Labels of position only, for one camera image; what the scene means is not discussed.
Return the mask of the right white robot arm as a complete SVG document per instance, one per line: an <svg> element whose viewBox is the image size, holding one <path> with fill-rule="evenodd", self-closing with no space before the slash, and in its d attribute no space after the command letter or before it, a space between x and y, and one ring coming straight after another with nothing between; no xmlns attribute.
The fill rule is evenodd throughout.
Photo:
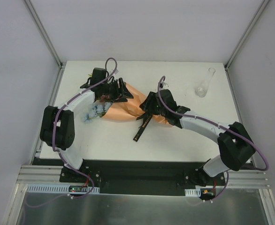
<svg viewBox="0 0 275 225"><path fill-rule="evenodd" d="M159 115L172 126L191 130L218 144L219 155L188 174L189 181L194 185L204 187L211 184L220 173L239 171L256 151L243 124L218 124L199 116L190 108L178 105L170 90L149 92L139 107L144 111L139 116L144 126L154 115Z"/></svg>

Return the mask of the blue artificial flower stem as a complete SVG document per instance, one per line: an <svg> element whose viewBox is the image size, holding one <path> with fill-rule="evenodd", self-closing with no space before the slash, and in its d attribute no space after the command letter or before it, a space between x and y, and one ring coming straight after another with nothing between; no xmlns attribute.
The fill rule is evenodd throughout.
<svg viewBox="0 0 275 225"><path fill-rule="evenodd" d="M82 122L89 123L93 119L103 117L108 112L112 104L113 104L112 102L100 102L100 101L93 103L88 108L88 111L83 114Z"/></svg>

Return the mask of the pink flowers green leaves bunch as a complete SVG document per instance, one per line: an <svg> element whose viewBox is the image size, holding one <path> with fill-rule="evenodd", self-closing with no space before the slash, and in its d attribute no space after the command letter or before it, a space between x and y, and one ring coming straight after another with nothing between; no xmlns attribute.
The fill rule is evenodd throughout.
<svg viewBox="0 0 275 225"><path fill-rule="evenodd" d="M96 73L93 74L92 77L88 78L88 87L95 85L96 83L102 81L103 79L108 77L108 72L103 73ZM95 93L95 99L110 99L109 96L112 93L112 84L108 81L104 81L103 83L97 85L96 87L92 88L92 91Z"/></svg>

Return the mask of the black printed ribbon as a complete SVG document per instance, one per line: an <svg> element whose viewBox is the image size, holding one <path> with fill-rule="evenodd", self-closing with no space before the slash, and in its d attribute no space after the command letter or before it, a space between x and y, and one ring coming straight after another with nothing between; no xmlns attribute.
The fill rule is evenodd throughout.
<svg viewBox="0 0 275 225"><path fill-rule="evenodd" d="M149 124L149 122L151 121L153 117L152 113L149 112L145 112L144 114L142 114L141 116L138 116L136 118L136 120L142 120L142 124L138 129L138 132L136 133L136 135L134 136L133 140L135 142L138 142L141 135L143 134L144 130L146 129L147 125Z"/></svg>

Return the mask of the peach wrapping paper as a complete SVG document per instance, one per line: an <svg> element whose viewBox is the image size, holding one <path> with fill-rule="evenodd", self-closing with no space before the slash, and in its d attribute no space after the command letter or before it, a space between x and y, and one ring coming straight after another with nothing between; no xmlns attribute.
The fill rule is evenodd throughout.
<svg viewBox="0 0 275 225"><path fill-rule="evenodd" d="M134 121L144 114L139 106L146 100L146 95L128 83L126 88L134 98L128 99L127 102L113 103L102 118L112 121Z"/></svg>

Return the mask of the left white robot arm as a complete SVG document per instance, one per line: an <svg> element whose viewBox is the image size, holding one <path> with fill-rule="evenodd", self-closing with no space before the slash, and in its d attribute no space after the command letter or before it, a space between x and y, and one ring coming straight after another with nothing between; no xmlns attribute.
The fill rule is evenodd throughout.
<svg viewBox="0 0 275 225"><path fill-rule="evenodd" d="M44 109L39 137L59 154L66 167L72 169L70 176L75 182L84 181L87 173L81 167L83 158L75 134L75 117L97 100L119 103L128 99L133 99L133 95L123 79L114 79L105 68L96 67L75 96L61 106L49 105Z"/></svg>

